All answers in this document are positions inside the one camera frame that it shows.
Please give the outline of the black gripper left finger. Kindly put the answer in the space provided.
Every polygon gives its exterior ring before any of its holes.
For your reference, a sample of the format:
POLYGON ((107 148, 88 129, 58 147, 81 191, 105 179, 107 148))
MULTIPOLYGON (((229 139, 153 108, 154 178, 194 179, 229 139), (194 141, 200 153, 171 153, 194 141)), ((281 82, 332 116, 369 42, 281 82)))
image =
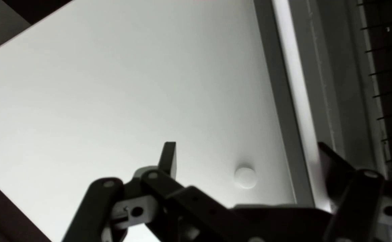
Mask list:
POLYGON ((177 143, 166 141, 159 164, 139 168, 130 183, 93 182, 62 242, 124 242, 145 225, 161 242, 229 242, 224 207, 175 180, 177 143))

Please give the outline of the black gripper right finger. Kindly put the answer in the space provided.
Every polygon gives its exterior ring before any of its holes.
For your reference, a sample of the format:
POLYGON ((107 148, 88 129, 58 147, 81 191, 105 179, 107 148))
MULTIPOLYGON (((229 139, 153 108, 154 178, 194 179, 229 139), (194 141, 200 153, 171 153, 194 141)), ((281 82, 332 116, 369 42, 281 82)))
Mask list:
POLYGON ((336 206, 325 242, 384 242, 376 231, 392 230, 392 179, 353 167, 325 143, 318 151, 328 198, 336 206))

